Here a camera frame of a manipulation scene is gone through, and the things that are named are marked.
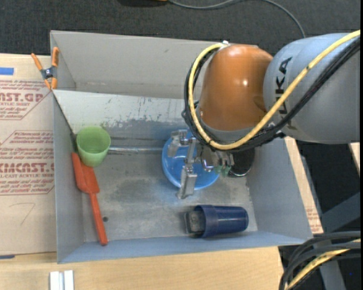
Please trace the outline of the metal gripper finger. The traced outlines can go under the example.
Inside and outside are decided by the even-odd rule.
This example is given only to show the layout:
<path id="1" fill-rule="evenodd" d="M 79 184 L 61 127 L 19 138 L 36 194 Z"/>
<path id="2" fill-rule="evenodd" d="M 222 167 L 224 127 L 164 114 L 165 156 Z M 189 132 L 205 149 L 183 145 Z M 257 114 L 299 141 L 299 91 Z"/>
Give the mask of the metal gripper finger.
<path id="1" fill-rule="evenodd" d="M 171 142 L 167 148 L 167 156 L 172 158 L 181 147 L 188 147 L 189 138 L 187 129 L 179 129 L 171 132 Z"/>
<path id="2" fill-rule="evenodd" d="M 177 192 L 179 199 L 186 199 L 194 194 L 197 174 L 192 164 L 185 164 L 181 170 L 180 189 Z"/>

